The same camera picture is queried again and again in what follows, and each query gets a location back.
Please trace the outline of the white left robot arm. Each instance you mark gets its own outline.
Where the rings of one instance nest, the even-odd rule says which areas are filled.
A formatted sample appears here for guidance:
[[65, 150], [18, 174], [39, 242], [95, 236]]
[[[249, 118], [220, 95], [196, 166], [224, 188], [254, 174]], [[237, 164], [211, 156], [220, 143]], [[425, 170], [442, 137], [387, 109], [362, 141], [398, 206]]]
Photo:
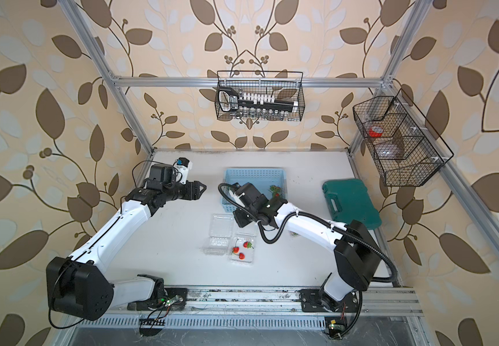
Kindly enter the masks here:
[[105, 274], [126, 242], [158, 209], [173, 200], [198, 200], [206, 189], [199, 181], [133, 189], [95, 236], [68, 257], [50, 261], [46, 268], [49, 310], [95, 321], [108, 309], [124, 304], [141, 302], [155, 309], [177, 303], [166, 297], [162, 278], [139, 274], [112, 282]]

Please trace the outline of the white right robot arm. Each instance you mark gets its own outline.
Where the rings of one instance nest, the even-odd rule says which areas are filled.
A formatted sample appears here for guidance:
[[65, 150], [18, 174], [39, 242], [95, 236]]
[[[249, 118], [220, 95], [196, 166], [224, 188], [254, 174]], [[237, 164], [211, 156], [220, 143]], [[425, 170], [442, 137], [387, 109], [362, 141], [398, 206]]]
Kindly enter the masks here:
[[381, 251], [370, 231], [359, 221], [329, 221], [297, 208], [288, 200], [271, 199], [253, 184], [222, 183], [222, 197], [236, 209], [233, 212], [240, 228], [256, 223], [261, 239], [275, 244], [285, 232], [292, 232], [328, 250], [333, 255], [336, 272], [321, 285], [318, 303], [327, 311], [339, 311], [351, 294], [362, 300], [371, 283], [393, 283], [397, 268]]

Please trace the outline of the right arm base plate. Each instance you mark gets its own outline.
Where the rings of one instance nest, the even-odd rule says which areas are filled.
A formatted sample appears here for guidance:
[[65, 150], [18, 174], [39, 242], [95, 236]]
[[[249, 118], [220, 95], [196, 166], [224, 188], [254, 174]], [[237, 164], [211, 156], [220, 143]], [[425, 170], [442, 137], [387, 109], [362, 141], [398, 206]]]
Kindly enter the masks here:
[[355, 292], [349, 293], [341, 301], [335, 301], [319, 289], [301, 289], [299, 298], [301, 310], [305, 313], [356, 313], [360, 304]]

